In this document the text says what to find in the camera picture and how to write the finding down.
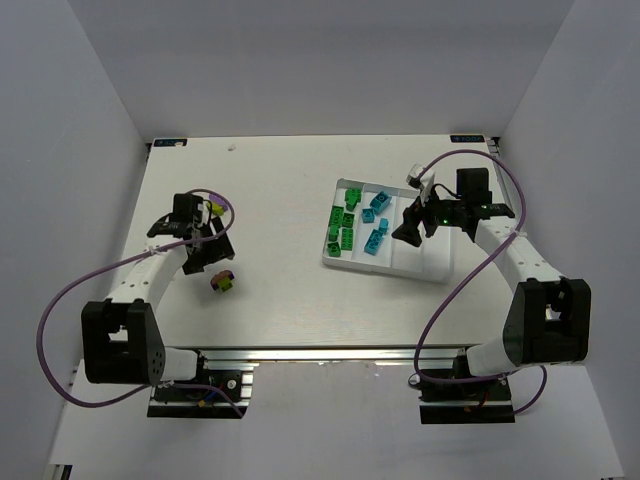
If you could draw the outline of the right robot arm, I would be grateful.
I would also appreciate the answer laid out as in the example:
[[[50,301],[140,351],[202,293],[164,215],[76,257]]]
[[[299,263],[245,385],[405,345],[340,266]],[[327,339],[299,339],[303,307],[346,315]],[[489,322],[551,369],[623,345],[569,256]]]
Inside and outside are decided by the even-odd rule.
[[[393,232],[418,247],[440,227],[457,227],[480,247],[513,293],[501,333],[461,351],[453,377],[468,382],[528,365],[583,361],[588,353],[591,289],[552,267],[520,232],[515,213],[493,200],[485,168],[460,169],[456,189],[440,197],[432,180],[408,179],[419,192]]]

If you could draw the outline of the teal curved large lego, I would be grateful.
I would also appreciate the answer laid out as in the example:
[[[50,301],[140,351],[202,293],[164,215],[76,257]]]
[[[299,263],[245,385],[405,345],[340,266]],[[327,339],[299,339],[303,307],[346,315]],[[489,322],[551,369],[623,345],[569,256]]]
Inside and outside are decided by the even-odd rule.
[[[374,195],[369,203],[369,207],[376,215],[382,213],[391,203],[391,196],[385,191],[380,191]]]

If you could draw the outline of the lime curved lego brick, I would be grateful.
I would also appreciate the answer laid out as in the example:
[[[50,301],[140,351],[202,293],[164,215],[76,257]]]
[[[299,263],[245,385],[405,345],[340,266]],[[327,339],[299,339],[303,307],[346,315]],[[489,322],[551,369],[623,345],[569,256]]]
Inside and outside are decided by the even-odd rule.
[[[211,211],[215,216],[222,216],[225,213],[225,210],[222,207],[216,205],[212,207]]]

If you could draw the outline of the teal square lego brick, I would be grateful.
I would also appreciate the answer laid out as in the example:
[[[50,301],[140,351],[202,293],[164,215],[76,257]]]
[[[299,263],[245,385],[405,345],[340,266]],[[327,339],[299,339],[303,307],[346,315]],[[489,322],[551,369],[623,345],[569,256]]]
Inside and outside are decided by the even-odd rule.
[[[386,234],[389,228],[389,221],[386,218],[381,218],[379,220],[378,230],[382,234]]]

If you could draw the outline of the teal small lego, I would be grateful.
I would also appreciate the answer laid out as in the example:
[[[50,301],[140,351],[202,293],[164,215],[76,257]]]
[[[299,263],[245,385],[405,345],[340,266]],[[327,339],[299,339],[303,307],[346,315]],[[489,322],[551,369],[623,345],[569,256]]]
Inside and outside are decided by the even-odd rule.
[[[364,208],[361,210],[361,219],[364,224],[370,224],[375,221],[375,212],[372,208]]]

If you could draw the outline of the dark label sticker right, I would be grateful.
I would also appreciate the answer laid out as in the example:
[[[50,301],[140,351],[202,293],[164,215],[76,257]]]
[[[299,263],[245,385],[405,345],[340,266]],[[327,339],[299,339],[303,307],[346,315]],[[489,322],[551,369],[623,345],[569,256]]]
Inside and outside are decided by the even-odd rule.
[[[460,143],[460,144],[484,143],[485,138],[483,135],[479,135],[479,134],[452,134],[450,136],[450,141],[452,143]]]

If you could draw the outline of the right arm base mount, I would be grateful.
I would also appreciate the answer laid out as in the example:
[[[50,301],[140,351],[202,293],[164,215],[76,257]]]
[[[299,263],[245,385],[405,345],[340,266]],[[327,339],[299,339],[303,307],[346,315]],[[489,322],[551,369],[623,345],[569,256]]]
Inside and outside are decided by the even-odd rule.
[[[419,392],[423,425],[515,422],[511,390],[506,380],[449,385],[426,382],[413,373],[408,378],[408,386]]]

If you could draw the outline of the green curved lego brick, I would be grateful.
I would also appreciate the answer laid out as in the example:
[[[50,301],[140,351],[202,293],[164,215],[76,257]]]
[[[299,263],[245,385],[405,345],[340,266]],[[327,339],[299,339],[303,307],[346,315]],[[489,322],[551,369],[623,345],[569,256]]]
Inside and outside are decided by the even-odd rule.
[[[353,211],[356,206],[361,202],[362,191],[357,188],[349,188],[345,191],[344,201],[346,209]]]

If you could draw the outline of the dark label sticker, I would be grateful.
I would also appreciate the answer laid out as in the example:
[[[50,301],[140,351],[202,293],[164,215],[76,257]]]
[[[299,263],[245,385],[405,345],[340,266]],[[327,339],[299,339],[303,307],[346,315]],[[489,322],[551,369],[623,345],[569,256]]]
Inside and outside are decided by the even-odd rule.
[[[155,139],[152,146],[154,148],[174,148],[174,147],[184,147],[188,143],[186,138],[164,138],[164,139]]]
[[[479,134],[452,134],[450,136],[450,141],[452,143],[460,143],[460,144],[484,143],[485,138],[483,135],[479,135]]]

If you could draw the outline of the teal 2x4 lego brick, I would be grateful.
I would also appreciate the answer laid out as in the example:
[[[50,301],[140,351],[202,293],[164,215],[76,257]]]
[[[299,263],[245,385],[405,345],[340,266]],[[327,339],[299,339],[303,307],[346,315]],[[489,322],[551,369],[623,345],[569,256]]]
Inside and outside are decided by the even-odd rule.
[[[383,239],[384,234],[379,229],[373,229],[364,244],[364,252],[376,255]]]

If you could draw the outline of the green 2x4 lego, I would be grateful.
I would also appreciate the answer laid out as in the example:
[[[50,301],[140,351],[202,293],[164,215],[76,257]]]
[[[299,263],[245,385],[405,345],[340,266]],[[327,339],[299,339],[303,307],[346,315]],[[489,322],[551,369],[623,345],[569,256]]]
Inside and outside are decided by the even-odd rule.
[[[354,242],[354,230],[352,228],[343,227],[340,236],[340,245],[342,250],[352,251]]]
[[[342,206],[333,205],[329,217],[329,226],[340,228],[343,222],[344,208]]]

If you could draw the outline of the dark label sticker left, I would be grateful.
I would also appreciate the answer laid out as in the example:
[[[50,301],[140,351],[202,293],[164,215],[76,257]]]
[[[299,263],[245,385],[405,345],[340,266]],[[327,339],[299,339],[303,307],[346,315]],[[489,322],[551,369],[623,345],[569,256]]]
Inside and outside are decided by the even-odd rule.
[[[174,147],[184,147],[188,143],[186,138],[164,138],[164,139],[155,139],[152,146],[154,148],[174,148]]]

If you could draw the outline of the purple scalloped lego brick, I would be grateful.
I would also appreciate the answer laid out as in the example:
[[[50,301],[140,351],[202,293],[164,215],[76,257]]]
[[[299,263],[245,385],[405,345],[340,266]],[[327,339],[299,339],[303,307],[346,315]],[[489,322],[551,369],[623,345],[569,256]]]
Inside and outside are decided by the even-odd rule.
[[[216,205],[220,206],[223,210],[227,210],[228,209],[227,203],[219,196],[216,196],[214,194],[210,194],[209,195],[209,200],[211,202],[215,203]]]

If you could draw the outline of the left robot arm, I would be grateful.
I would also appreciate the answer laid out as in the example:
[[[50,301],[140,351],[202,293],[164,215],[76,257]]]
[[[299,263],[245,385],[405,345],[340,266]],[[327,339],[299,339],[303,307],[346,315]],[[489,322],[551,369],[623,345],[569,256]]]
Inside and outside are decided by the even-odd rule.
[[[202,273],[235,252],[204,198],[179,193],[173,210],[147,232],[146,257],[133,262],[125,280],[104,300],[81,312],[85,372],[95,384],[156,386],[193,381],[199,353],[164,345],[156,310],[171,280]]]

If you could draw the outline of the green square lego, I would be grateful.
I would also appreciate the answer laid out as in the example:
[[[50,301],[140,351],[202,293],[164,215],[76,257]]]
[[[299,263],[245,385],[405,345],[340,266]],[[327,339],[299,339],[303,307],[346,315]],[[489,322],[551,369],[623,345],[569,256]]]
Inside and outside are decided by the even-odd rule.
[[[340,227],[337,225],[331,225],[328,230],[328,240],[330,242],[336,242],[339,238]]]
[[[354,225],[355,215],[345,212],[342,216],[342,226],[344,228],[352,228]]]

